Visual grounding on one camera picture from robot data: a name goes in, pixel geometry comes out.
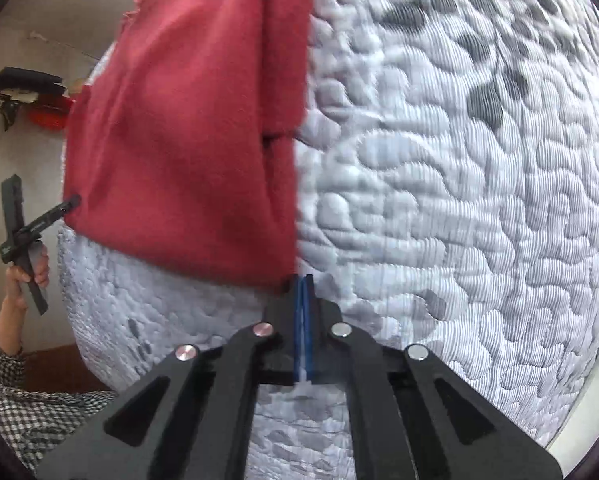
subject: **quilted bedspread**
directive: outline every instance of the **quilted bedspread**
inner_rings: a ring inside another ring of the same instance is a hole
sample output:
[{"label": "quilted bedspread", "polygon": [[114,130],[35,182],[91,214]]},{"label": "quilted bedspread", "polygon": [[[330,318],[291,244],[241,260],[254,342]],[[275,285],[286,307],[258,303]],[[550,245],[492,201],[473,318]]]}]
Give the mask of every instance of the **quilted bedspread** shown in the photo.
[{"label": "quilted bedspread", "polygon": [[[298,267],[385,344],[423,342],[539,443],[599,350],[599,17],[589,0],[315,0],[296,142]],[[105,60],[100,70],[105,69]],[[261,292],[67,228],[87,365],[122,389]],[[250,478],[355,475],[337,388],[262,387]]]}]

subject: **person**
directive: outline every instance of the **person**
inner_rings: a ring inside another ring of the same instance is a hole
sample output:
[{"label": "person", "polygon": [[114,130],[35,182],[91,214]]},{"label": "person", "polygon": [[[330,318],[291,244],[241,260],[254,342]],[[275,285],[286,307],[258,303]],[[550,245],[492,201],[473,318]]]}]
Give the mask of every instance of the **person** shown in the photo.
[{"label": "person", "polygon": [[0,311],[0,433],[33,474],[47,452],[116,397],[114,392],[49,394],[22,389],[22,329],[28,309],[22,284],[34,279],[39,286],[48,286],[45,247],[34,270],[35,276],[17,266],[6,270],[6,296]]}]

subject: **red cloth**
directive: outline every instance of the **red cloth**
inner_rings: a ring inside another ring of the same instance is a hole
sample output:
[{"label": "red cloth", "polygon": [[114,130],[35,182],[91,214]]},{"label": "red cloth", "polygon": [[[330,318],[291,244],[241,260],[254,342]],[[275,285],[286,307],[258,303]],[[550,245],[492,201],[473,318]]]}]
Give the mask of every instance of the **red cloth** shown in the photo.
[{"label": "red cloth", "polygon": [[312,0],[135,2],[69,117],[68,225],[178,272],[281,284]]}]

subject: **silver rivet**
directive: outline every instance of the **silver rivet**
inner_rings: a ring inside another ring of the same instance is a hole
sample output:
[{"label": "silver rivet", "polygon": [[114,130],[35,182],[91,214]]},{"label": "silver rivet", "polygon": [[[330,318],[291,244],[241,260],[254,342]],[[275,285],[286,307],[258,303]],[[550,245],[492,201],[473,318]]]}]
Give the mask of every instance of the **silver rivet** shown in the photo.
[{"label": "silver rivet", "polygon": [[348,323],[335,323],[331,327],[331,332],[337,337],[348,337],[352,331],[353,328]]},{"label": "silver rivet", "polygon": [[252,327],[252,331],[257,337],[269,337],[275,329],[270,323],[257,323]]},{"label": "silver rivet", "polygon": [[197,349],[193,345],[181,345],[175,350],[175,356],[180,361],[189,361],[197,357]]},{"label": "silver rivet", "polygon": [[428,357],[428,349],[424,345],[410,345],[406,352],[410,359],[415,361],[423,361]]}]

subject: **wooden floor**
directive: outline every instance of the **wooden floor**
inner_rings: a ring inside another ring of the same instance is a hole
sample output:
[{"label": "wooden floor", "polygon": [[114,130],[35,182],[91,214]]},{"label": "wooden floor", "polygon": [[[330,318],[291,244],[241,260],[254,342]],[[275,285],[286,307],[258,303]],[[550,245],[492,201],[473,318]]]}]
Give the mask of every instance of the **wooden floor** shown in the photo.
[{"label": "wooden floor", "polygon": [[60,346],[27,355],[25,389],[30,392],[74,394],[109,390],[86,368],[77,345]]}]

